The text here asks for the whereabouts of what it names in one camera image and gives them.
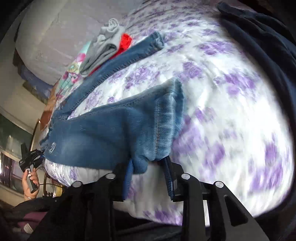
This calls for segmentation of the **person's left hand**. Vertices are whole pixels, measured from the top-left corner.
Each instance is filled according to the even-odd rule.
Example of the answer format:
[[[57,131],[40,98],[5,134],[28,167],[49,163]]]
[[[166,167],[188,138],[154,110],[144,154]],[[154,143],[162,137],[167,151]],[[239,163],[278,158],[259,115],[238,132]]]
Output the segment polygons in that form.
[[[34,192],[31,192],[32,190],[31,182],[33,182],[37,187],[37,190],[35,190]],[[37,198],[37,195],[40,190],[40,184],[39,184],[39,178],[36,172],[36,168],[33,168],[30,174],[28,173],[27,170],[23,173],[22,186],[23,186],[23,197],[25,201]]]

